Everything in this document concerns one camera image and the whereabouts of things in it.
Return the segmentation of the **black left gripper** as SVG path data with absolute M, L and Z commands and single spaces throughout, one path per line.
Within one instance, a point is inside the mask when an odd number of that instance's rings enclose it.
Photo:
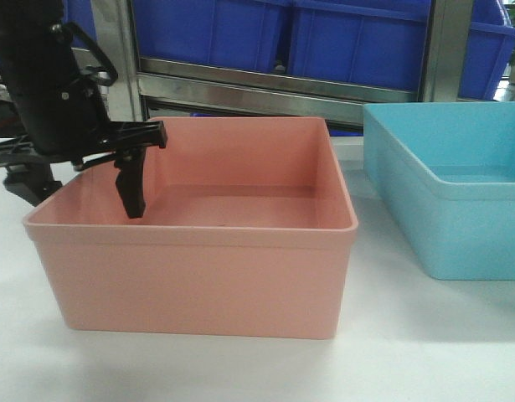
M 0 75 L 38 154 L 78 162 L 109 151 L 111 121 L 99 88 L 118 74 L 96 41 L 64 20 L 61 1 L 0 1 Z M 146 209 L 145 156 L 133 148 L 114 163 L 129 219 Z M 3 186 L 33 206 L 63 187 L 45 163 L 7 166 Z

